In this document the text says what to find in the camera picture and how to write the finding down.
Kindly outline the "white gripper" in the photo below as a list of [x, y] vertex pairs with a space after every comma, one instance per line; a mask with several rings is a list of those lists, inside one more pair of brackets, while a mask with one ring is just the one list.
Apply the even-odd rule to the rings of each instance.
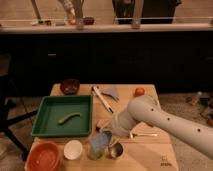
[[132, 117], [127, 109], [114, 115], [111, 121], [103, 121], [99, 126], [100, 132], [112, 131], [112, 135], [109, 147], [118, 143], [121, 137], [128, 137], [131, 130], [138, 124], [138, 122]]

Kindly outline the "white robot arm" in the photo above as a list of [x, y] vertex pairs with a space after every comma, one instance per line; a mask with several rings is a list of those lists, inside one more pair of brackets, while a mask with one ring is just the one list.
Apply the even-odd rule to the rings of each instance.
[[149, 95], [131, 99], [118, 114], [113, 114], [100, 128], [119, 137], [128, 137], [141, 122], [158, 127], [213, 159], [213, 128], [177, 117], [162, 110]]

